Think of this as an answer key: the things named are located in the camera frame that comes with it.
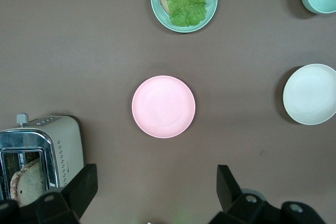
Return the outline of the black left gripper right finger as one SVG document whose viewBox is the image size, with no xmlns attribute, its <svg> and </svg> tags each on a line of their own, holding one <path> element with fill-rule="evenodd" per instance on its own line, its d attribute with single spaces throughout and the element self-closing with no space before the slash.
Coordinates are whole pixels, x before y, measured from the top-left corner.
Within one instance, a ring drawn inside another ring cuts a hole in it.
<svg viewBox="0 0 336 224">
<path fill-rule="evenodd" d="M 276 208 L 253 191 L 242 191 L 227 165 L 217 166 L 216 192 L 222 211 L 210 223 L 325 223 L 310 206 L 287 201 Z"/>
</svg>

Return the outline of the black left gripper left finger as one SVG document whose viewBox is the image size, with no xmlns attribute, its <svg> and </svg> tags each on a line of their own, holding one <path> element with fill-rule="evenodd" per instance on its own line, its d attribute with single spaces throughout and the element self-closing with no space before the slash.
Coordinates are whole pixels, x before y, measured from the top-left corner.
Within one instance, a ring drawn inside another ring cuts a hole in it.
<svg viewBox="0 0 336 224">
<path fill-rule="evenodd" d="M 1 223 L 79 223 L 97 191 L 97 165 L 87 164 L 66 187 L 50 189 L 27 206 L 2 200 Z"/>
</svg>

